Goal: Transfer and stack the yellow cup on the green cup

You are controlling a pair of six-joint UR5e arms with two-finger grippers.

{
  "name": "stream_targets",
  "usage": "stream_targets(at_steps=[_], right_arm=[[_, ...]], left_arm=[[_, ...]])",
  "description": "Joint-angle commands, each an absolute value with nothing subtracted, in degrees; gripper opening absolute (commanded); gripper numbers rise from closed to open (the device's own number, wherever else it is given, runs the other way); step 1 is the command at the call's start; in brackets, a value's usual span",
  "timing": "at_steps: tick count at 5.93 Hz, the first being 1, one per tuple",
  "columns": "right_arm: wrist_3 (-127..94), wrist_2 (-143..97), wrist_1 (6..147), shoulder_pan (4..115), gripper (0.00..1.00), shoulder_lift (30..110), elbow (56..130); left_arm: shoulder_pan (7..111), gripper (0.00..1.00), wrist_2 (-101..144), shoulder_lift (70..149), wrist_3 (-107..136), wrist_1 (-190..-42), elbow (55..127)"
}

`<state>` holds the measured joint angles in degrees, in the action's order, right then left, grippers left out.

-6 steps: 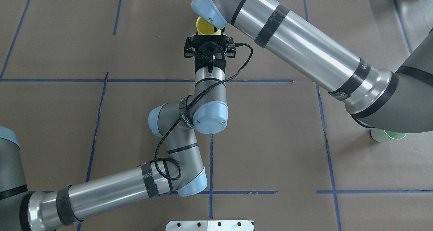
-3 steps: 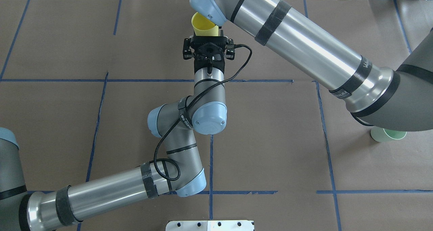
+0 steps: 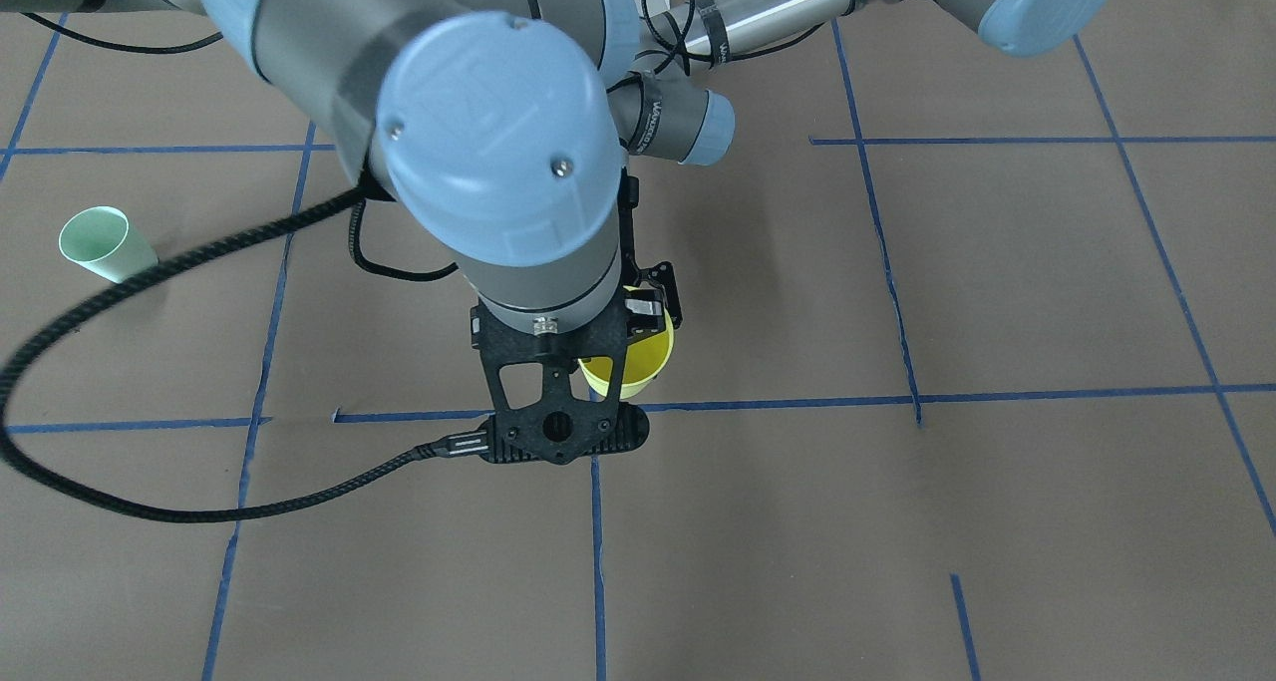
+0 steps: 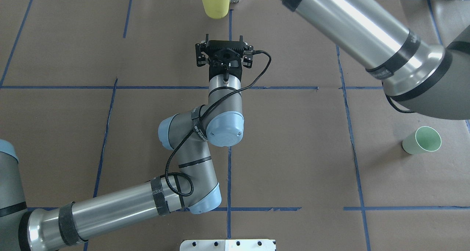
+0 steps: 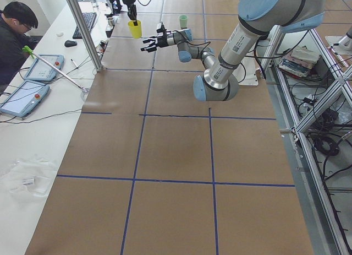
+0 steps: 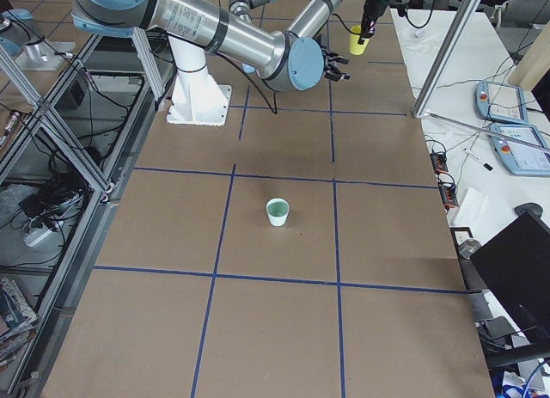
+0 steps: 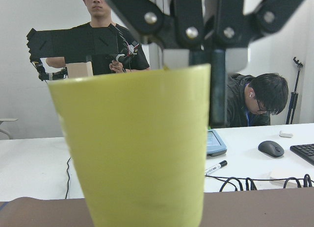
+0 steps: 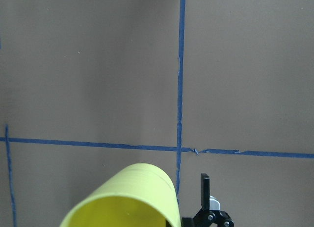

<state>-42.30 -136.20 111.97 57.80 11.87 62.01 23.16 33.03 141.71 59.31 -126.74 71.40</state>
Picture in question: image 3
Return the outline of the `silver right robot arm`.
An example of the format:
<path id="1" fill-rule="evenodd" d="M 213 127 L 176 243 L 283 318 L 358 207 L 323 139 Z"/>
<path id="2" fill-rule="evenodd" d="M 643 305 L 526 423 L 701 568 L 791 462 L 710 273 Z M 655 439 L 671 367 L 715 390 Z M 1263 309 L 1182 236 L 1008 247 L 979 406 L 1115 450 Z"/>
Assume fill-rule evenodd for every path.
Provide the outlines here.
<path id="1" fill-rule="evenodd" d="M 607 87 L 635 0 L 3 0 L 5 11 L 182 10 L 450 251 L 493 316 L 573 332 L 620 289 L 627 156 Z"/>

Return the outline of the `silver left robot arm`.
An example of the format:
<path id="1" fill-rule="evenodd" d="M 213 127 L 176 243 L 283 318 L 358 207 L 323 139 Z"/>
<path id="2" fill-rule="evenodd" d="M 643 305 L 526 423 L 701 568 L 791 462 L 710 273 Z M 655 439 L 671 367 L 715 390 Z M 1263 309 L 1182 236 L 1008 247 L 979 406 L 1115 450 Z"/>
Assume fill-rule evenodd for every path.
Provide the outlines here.
<path id="1" fill-rule="evenodd" d="M 930 6 L 1005 57 L 1039 57 L 1085 31 L 1108 0 L 686 0 L 634 14 L 641 45 L 611 89 L 630 156 L 681 165 L 723 158 L 738 122 L 729 99 L 695 78 L 782 54 L 843 20 L 887 8 Z"/>

